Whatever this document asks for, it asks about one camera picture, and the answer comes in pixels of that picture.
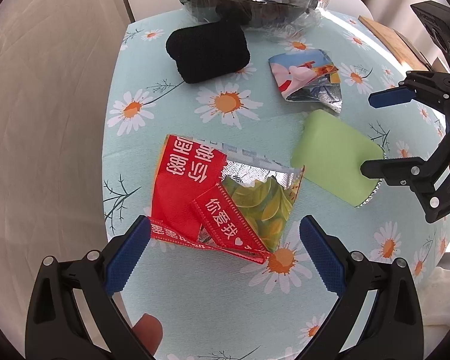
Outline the green sponge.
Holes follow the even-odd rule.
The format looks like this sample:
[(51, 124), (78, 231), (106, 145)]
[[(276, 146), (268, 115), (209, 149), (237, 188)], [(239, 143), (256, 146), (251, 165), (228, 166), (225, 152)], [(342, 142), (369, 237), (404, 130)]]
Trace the green sponge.
[(384, 151), (355, 128), (324, 110), (305, 117), (290, 164), (305, 169), (305, 178), (351, 206), (366, 204), (380, 184), (367, 178), (361, 166), (382, 160)]

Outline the pink blue snack wrapper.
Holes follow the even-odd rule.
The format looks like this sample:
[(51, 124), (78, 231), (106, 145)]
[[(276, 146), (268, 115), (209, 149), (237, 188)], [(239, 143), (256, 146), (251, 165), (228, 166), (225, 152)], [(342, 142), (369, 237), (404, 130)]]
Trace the pink blue snack wrapper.
[(339, 69), (326, 51), (307, 49), (268, 59), (278, 91), (286, 102), (306, 102), (341, 113)]

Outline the red snack wrapper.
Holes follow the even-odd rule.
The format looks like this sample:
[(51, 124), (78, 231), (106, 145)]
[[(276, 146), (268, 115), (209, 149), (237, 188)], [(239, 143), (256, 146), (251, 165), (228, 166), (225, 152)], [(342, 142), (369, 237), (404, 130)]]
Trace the red snack wrapper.
[(169, 135), (154, 177), (152, 236), (263, 264), (279, 248), (304, 173), (224, 143)]

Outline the wooden cutting board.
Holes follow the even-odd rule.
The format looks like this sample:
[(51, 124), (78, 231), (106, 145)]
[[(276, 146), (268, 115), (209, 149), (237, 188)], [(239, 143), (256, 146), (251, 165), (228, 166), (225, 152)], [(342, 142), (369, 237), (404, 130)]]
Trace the wooden cutting board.
[(383, 43), (401, 66), (413, 71), (433, 70), (424, 56), (394, 29), (364, 16), (359, 16), (358, 20)]

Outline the white chair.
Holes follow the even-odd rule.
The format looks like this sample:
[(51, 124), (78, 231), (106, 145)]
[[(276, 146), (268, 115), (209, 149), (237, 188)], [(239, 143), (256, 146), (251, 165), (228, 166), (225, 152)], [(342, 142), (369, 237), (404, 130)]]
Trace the white chair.
[(370, 10), (362, 0), (330, 0), (328, 10), (353, 17), (363, 16), (373, 20)]

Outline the daisy print tablecloth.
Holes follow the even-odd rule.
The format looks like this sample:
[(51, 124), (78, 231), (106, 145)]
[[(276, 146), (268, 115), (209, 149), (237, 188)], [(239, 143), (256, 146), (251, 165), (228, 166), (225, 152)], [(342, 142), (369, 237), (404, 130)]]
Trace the daisy print tablecloth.
[[(192, 24), (184, 10), (127, 28), (107, 105), (103, 163), (105, 224), (124, 233), (152, 204), (153, 176), (169, 134), (230, 144), (288, 164), (307, 108), (283, 100), (268, 65), (273, 55), (325, 50), (339, 69), (340, 117), (390, 158), (427, 158), (444, 135), (434, 112), (417, 102), (374, 109), (371, 92), (396, 85), (404, 68), (362, 23), (326, 12), (319, 25), (280, 35), (249, 31), (250, 64), (197, 85), (182, 81), (167, 54), (176, 29)], [(322, 228), (368, 258), (404, 258), (417, 284), (433, 272), (450, 241), (450, 215), (433, 224), (407, 188), (382, 185), (352, 207), (304, 181), (272, 260), (256, 264), (227, 253), (152, 241), (122, 297), (132, 320), (162, 323), (159, 359), (291, 359), (335, 303), (298, 240), (313, 215)]]

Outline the black cloth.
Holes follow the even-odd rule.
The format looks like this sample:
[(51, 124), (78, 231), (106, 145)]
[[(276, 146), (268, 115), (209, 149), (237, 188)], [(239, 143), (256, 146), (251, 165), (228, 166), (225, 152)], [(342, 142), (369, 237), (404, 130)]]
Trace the black cloth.
[(175, 30), (166, 40), (166, 52), (187, 84), (238, 72), (250, 61), (244, 31), (226, 20)]

